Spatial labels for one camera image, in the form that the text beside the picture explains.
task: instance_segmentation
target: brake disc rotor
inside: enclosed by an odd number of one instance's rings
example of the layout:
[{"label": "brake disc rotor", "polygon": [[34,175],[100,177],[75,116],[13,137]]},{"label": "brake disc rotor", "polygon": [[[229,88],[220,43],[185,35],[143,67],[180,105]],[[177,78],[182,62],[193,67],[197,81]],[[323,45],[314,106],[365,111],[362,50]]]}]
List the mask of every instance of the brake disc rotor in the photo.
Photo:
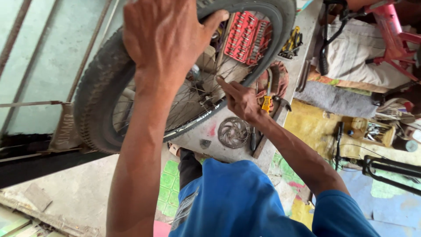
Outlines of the brake disc rotor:
[{"label": "brake disc rotor", "polygon": [[238,149],[246,145],[250,136],[250,127],[237,117],[227,118],[218,129],[218,139],[226,147]]}]

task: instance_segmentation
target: sandal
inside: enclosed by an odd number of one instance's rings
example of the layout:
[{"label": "sandal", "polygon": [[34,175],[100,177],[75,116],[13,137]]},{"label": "sandal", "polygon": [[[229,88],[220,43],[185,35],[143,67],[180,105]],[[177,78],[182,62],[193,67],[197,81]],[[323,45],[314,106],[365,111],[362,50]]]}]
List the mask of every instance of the sandal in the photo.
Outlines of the sandal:
[{"label": "sandal", "polygon": [[177,152],[181,148],[181,146],[176,145],[176,144],[172,144],[172,143],[167,143],[167,146],[168,146],[168,150],[171,152],[171,154],[175,155],[176,157],[180,157],[180,156],[177,156]]}]

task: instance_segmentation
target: bicycle tire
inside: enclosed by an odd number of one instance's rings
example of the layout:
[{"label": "bicycle tire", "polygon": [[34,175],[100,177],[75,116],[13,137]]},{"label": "bicycle tire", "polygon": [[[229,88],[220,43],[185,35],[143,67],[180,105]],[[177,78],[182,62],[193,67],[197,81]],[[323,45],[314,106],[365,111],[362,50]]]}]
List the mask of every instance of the bicycle tire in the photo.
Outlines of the bicycle tire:
[{"label": "bicycle tire", "polygon": [[[203,20],[218,9],[230,12],[259,11],[266,16],[278,18],[279,27],[277,35],[273,36],[270,52],[264,60],[256,66],[255,75],[260,75],[273,61],[273,58],[289,38],[289,32],[295,21],[295,0],[198,0],[197,15]],[[124,88],[131,81],[135,71],[135,64],[129,57],[122,40],[120,28],[98,51],[86,69],[75,96],[75,125],[80,137],[93,149],[109,154],[120,151],[123,136],[119,136],[112,124],[112,114],[117,100]],[[242,85],[249,86],[257,77],[250,75],[245,78]],[[175,129],[165,132],[163,141],[167,142],[209,119],[226,106],[226,101],[221,99],[216,107],[205,114],[186,122]]]}]

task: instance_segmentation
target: yellow tool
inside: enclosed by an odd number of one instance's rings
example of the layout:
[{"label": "yellow tool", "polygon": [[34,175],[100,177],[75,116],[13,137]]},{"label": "yellow tool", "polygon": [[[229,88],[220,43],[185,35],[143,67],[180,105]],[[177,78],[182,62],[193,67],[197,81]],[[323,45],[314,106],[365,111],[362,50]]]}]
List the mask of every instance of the yellow tool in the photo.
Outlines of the yellow tool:
[{"label": "yellow tool", "polygon": [[267,92],[266,92],[266,95],[264,96],[262,110],[266,110],[266,112],[269,113],[270,100],[272,99],[272,96],[270,96],[270,90],[272,89],[273,74],[270,68],[267,69],[267,73],[268,73]]},{"label": "yellow tool", "polygon": [[297,56],[299,47],[303,44],[302,38],[303,34],[300,33],[300,27],[296,26],[295,29],[291,31],[291,36],[282,47],[279,56],[287,59],[292,59],[294,56]]}]

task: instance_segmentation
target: socket bit set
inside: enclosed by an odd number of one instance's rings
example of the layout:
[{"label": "socket bit set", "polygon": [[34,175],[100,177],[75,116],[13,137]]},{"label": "socket bit set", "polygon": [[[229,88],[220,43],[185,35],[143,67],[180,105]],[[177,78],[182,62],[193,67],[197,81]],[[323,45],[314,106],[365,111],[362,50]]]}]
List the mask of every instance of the socket bit set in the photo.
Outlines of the socket bit set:
[{"label": "socket bit set", "polygon": [[269,43],[269,28],[268,21],[259,20],[248,11],[237,12],[229,29],[224,53],[247,65],[257,63]]}]

